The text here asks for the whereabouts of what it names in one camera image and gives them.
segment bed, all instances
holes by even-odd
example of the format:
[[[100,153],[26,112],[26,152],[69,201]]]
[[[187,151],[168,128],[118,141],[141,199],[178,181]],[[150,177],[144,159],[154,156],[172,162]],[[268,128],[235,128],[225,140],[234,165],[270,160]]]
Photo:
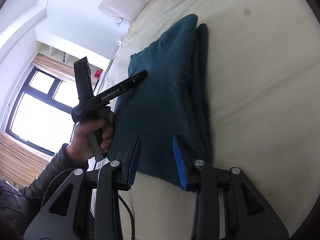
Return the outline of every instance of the bed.
[[[212,164],[241,168],[292,235],[320,194],[320,25],[306,0],[152,0],[100,91],[127,78],[130,56],[191,13],[209,28]],[[190,238],[193,193],[138,173],[121,195],[138,240]],[[129,216],[120,208],[130,239]]]

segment window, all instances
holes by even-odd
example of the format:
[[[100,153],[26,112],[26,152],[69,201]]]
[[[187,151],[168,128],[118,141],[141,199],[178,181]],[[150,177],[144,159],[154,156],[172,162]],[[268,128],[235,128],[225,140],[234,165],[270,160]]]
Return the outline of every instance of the window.
[[[70,112],[78,104],[76,84],[34,67],[13,105],[6,132],[52,156],[70,142],[75,125]]]

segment teal cloth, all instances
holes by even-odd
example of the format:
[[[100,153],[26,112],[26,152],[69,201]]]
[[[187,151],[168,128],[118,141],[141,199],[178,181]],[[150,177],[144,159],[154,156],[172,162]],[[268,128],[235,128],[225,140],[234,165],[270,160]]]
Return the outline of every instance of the teal cloth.
[[[172,139],[181,135],[200,159],[211,160],[205,93],[208,30],[194,14],[180,19],[149,47],[131,57],[129,76],[147,78],[120,96],[115,136],[108,154],[115,160],[132,138],[141,139],[138,171],[180,186]]]

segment black cable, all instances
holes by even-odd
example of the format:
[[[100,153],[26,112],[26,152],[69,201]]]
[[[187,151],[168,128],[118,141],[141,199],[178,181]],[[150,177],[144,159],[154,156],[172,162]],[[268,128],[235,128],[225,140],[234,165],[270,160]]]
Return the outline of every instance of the black cable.
[[[56,190],[62,185],[62,183],[69,177],[69,175],[75,170],[75,168],[67,169],[60,172],[49,184],[43,195],[41,208],[47,203],[48,199],[56,192]]]
[[[118,198],[120,199],[120,201],[122,202],[122,204],[124,205],[124,207],[126,208],[127,212],[129,213],[130,216],[130,222],[131,222],[131,240],[135,239],[135,225],[134,225],[134,218],[133,218],[133,214],[129,208],[129,206],[127,205],[127,203],[123,200],[123,198],[118,194]]]
[[[28,196],[22,195],[21,193],[19,194],[19,193],[11,192],[9,190],[4,190],[4,189],[1,189],[1,191],[8,192],[8,193],[11,193],[11,194],[14,194],[14,195],[17,195],[17,196],[20,196],[20,197],[25,197],[25,198],[43,198],[43,197],[28,197]]]

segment wooden shelf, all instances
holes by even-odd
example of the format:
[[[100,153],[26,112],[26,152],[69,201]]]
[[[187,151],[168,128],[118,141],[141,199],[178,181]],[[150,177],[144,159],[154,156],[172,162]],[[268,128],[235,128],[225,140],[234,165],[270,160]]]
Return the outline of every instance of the wooden shelf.
[[[68,53],[66,53],[66,60],[65,62],[63,61],[63,57],[64,57],[64,54],[65,52],[63,52],[62,50],[59,50],[57,48],[54,48],[50,45],[47,45],[45,43],[42,43],[40,41],[37,41],[36,42],[36,47],[37,47],[37,51],[38,53],[41,53],[42,55],[45,55],[47,57],[50,57],[60,63],[63,63],[71,68],[73,68],[73,63],[76,62],[77,60],[79,60],[79,58],[77,57],[74,57]],[[89,64],[90,66],[90,69],[91,69],[91,79],[92,79],[92,83],[93,84],[96,84],[97,81],[99,80],[98,78],[96,78],[94,76],[94,74],[96,73],[97,71],[97,67],[92,65],[92,64]]]

